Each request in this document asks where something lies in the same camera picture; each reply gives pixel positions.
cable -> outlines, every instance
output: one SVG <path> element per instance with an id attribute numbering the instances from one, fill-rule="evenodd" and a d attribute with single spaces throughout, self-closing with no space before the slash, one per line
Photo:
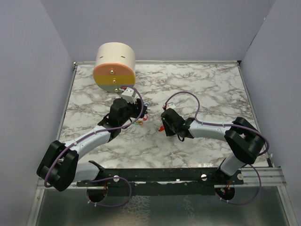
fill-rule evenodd
<path id="1" fill-rule="evenodd" d="M 173 98 L 175 95 L 178 95 L 178 94 L 180 94 L 180 93 L 187 93 L 187 94 L 189 94 L 189 95 L 192 95 L 192 96 L 197 100 L 197 102 L 198 102 L 198 108 L 197 108 L 197 111 L 196 111 L 196 113 L 195 113 L 195 115 L 194 115 L 194 119 L 195 119 L 195 121 L 197 121 L 198 123 L 203 124 L 203 125 L 207 125 L 207 126 L 223 126 L 223 127 L 225 127 L 225 126 L 233 126 L 233 127 L 237 127 L 237 128 L 241 128 L 241 129 L 248 130 L 248 131 L 253 132 L 253 133 L 257 134 L 258 136 L 260 136 L 260 137 L 265 141 L 265 143 L 267 144 L 266 149 L 265 149 L 263 152 L 261 152 L 261 153 L 259 154 L 259 156 L 265 154 L 265 153 L 269 150 L 269 141 L 268 141 L 268 139 L 267 139 L 263 134 L 261 134 L 260 132 L 258 132 L 257 130 L 254 130 L 254 129 L 251 129 L 251 128 L 248 128 L 248 127 L 245 127 L 245 126 L 236 125 L 236 124 L 218 124 L 218 123 L 210 123 L 210 122 L 204 122 L 204 121 L 201 122 L 201 121 L 199 121 L 199 120 L 197 119 L 197 115 L 198 115 L 198 112 L 199 112 L 199 110 L 200 110 L 201 104 L 200 104 L 200 102 L 199 102 L 197 96 L 194 95 L 193 93 L 190 93 L 190 92 L 188 92 L 188 91 L 180 91 L 180 92 L 177 92 L 177 93 L 171 95 L 171 96 L 167 99 L 167 101 L 165 102 L 165 107 L 167 106 L 167 103 L 168 103 L 168 101 L 169 101 L 171 98 Z"/>
<path id="2" fill-rule="evenodd" d="M 215 195 L 216 195 L 217 197 L 219 197 L 219 199 L 220 199 L 221 201 L 226 202 L 226 203 L 229 203 L 229 204 L 233 204 L 233 205 L 246 205 L 246 204 L 249 204 L 249 203 L 255 201 L 255 200 L 259 197 L 260 192 L 261 192 L 261 187 L 262 187 L 262 185 L 261 185 L 261 178 L 260 178 L 260 175 L 259 175 L 259 172 L 257 171 L 257 169 L 256 169 L 254 166 L 252 166 L 252 165 L 249 165 L 249 166 L 251 166 L 251 167 L 255 170 L 255 172 L 256 172 L 256 174 L 257 174 L 257 176 L 258 176 L 258 180 L 259 180 L 259 189 L 258 189 L 257 194 L 256 194 L 252 199 L 250 199 L 249 201 L 246 201 L 246 202 L 231 202 L 231 201 L 229 201 L 229 200 L 225 200 L 225 199 L 221 198 L 217 193 L 215 193 Z"/>
<path id="3" fill-rule="evenodd" d="M 129 87 L 131 89 L 133 89 L 139 96 L 139 98 L 141 99 L 141 111 L 139 113 L 139 115 L 137 116 L 137 118 L 135 118 L 134 121 L 132 121 L 131 123 L 125 125 L 125 126 L 119 126 L 119 127 L 114 127 L 114 128 L 106 128 L 106 129 L 100 129 L 100 130 L 97 130 L 96 133 L 100 133 L 100 132 L 106 132 L 106 131 L 110 131 L 110 130 L 115 130 L 115 129 L 123 129 L 123 128 L 126 128 L 132 124 L 134 124 L 139 118 L 140 116 L 142 115 L 143 113 L 143 99 L 142 99 L 142 96 L 141 94 L 138 92 L 138 90 L 132 86 L 123 86 L 123 87 Z M 83 136 L 82 138 L 78 139 L 76 142 L 70 144 L 68 147 L 66 147 L 58 156 L 57 158 L 54 160 L 53 164 L 50 166 L 48 172 L 47 172 L 47 175 L 45 177 L 45 180 L 44 180 L 44 186 L 45 187 L 52 187 L 51 185 L 48 185 L 47 182 L 48 182 L 48 179 L 49 179 L 49 176 L 51 174 L 51 171 L 53 170 L 53 168 L 55 167 L 55 165 L 57 164 L 57 162 L 60 160 L 60 158 L 71 148 L 73 147 L 76 143 L 79 143 L 81 141 L 83 141 L 84 139 L 90 137 L 91 135 L 94 135 L 95 133 L 94 132 L 91 132 L 91 133 L 88 133 L 87 135 Z"/>
<path id="4" fill-rule="evenodd" d="M 92 202 L 89 198 L 89 195 L 87 193 L 87 199 L 89 200 L 88 203 L 92 203 L 94 204 L 95 206 L 102 206 L 102 207 L 111 207 L 111 208 L 115 208 L 115 207 L 120 207 L 120 206 L 123 206 L 124 204 L 126 204 L 132 197 L 132 187 L 131 187 L 131 184 L 130 182 L 125 179 L 125 178 L 120 178 L 120 177 L 111 177 L 111 178 L 104 178 L 104 179 L 100 179 L 100 180 L 89 180 L 89 182 L 91 183 L 97 183 L 97 182 L 102 182 L 102 181 L 106 181 L 106 180 L 112 180 L 112 179 L 121 179 L 121 180 L 124 180 L 127 184 L 128 184 L 128 187 L 129 187 L 129 190 L 130 190 L 130 194 L 128 195 L 127 199 L 121 203 L 121 204 L 117 204 L 117 205 L 105 205 L 105 204 L 101 204 L 101 203 L 97 203 L 97 202 Z"/>

marble surface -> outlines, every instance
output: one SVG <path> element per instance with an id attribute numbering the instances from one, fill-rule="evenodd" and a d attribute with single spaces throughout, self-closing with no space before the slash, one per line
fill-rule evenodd
<path id="1" fill-rule="evenodd" d="M 65 142 L 91 130 L 110 110 L 119 96 L 107 93 L 94 82 L 93 65 L 79 65 L 66 110 L 61 133 Z M 142 126 L 122 130 L 113 141 L 97 147 L 80 162 L 94 160 L 106 168 L 171 168 L 217 167 L 231 150 L 226 142 L 207 139 L 166 137 L 159 132 L 163 103 L 172 94 L 187 90 L 200 100 L 199 119 L 231 121 L 245 117 L 253 125 L 254 118 L 238 67 L 235 64 L 136 65 L 136 85 L 143 100 L 149 102 L 149 120 Z M 192 117 L 196 100 L 178 95 L 172 100 L 177 112 Z M 259 157 L 255 166 L 267 166 Z"/>

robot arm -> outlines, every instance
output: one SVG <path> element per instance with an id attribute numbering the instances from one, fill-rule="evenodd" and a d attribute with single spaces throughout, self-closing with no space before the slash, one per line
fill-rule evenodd
<path id="1" fill-rule="evenodd" d="M 65 143 L 58 140 L 52 142 L 38 167 L 37 175 L 45 180 L 56 158 L 70 147 L 55 163 L 49 174 L 48 183 L 58 191 L 63 191 L 72 182 L 95 179 L 99 167 L 93 162 L 78 164 L 79 159 L 96 147 L 113 140 L 130 118 L 137 118 L 141 111 L 140 118 L 143 118 L 147 113 L 147 107 L 143 105 L 141 99 L 136 99 L 136 92 L 133 89 L 127 88 L 121 97 L 114 100 L 110 112 L 88 133 Z"/>
<path id="2" fill-rule="evenodd" d="M 210 122 L 197 122 L 194 118 L 184 120 L 173 108 L 166 108 L 161 119 L 167 136 L 177 135 L 179 140 L 187 138 L 212 138 L 225 141 L 233 153 L 226 158 L 217 170 L 217 175 L 228 180 L 236 171 L 246 164 L 253 164 L 258 157 L 264 140 L 257 134 L 234 126 L 212 126 Z M 214 124 L 236 124 L 256 130 L 246 119 L 237 117 L 231 122 L 214 122 Z"/>

gray floor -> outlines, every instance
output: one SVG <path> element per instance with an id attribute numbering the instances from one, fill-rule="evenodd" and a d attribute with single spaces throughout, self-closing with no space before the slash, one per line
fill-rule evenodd
<path id="1" fill-rule="evenodd" d="M 257 188 L 237 189 L 233 200 L 252 198 Z M 107 203 L 122 202 L 110 197 Z M 216 196 L 135 196 L 120 208 L 87 204 L 85 189 L 63 193 L 46 190 L 38 218 L 39 226 L 286 226 L 278 190 L 264 187 L 255 202 L 235 206 Z"/>

gray wall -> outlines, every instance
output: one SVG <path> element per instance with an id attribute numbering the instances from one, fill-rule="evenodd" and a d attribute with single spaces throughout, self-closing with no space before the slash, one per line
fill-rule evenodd
<path id="1" fill-rule="evenodd" d="M 39 0 L 1 1 L 0 225 L 25 225 L 55 138 L 72 60 Z"/>
<path id="2" fill-rule="evenodd" d="M 301 1 L 277 0 L 245 58 L 242 73 L 259 125 L 281 165 L 301 224 Z"/>
<path id="3" fill-rule="evenodd" d="M 110 41 L 140 60 L 242 60 L 273 0 L 41 0 L 74 61 Z"/>

